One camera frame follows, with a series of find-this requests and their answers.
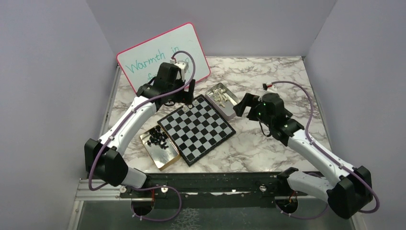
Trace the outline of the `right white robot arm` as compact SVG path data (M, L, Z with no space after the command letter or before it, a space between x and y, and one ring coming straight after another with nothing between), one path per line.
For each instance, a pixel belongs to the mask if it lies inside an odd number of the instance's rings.
M327 203L343 219L349 219L372 201L370 171L363 166L355 168L319 146L305 127L292 119L292 113L277 93L262 96L246 93L233 110L242 117L246 108L249 108L248 120L265 125L271 137L298 152L323 175L319 178L289 168L277 176L276 188L280 194L304 192Z

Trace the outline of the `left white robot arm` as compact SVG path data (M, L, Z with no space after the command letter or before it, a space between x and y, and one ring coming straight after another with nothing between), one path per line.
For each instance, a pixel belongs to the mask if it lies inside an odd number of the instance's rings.
M190 104L195 80L185 79L189 64L184 61L163 62L157 76L142 85L130 107L117 123L97 140L89 139L84 146L85 165L89 172L89 189L96 191L91 180L96 177L112 186L131 186L136 195L150 192L147 175L131 168L124 160L124 152L143 124L168 102Z

